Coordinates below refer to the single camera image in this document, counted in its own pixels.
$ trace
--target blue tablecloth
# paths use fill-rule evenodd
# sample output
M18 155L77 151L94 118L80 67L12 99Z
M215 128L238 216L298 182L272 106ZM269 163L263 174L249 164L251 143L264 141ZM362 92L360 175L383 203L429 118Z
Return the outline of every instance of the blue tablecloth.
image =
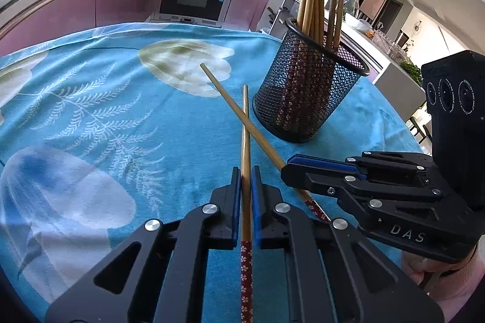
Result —
M256 33L130 23L0 59L0 265L35 315L42 320L49 303L147 218L183 218L229 182L241 124L199 63L240 103L241 86L256 93L279 45ZM307 144L260 129L283 158L420 150L365 78ZM309 212L255 143L252 165ZM315 199L331 218L355 223L333 199ZM379 247L397 261L397 250ZM254 252L255 321L288 318L284 278L281 251ZM210 253L204 322L238 321L239 279L238 249Z

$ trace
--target silver rivet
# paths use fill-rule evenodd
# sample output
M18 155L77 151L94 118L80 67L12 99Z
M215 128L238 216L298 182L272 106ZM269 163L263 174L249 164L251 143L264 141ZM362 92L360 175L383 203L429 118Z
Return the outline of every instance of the silver rivet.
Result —
M287 213L289 211L289 205L287 203L278 203L275 205L276 212Z
M337 230L345 230L349 224L345 219L338 218L333 221L332 225Z
M210 215L212 213L216 213L217 212L217 205L215 205L215 204L205 204L202 207L202 212L207 214L207 215Z
M380 208L380 207L382 207L382 201L381 200L370 200L369 205L373 208Z
M145 230L155 231L160 228L160 221L156 219L150 219L145 222Z

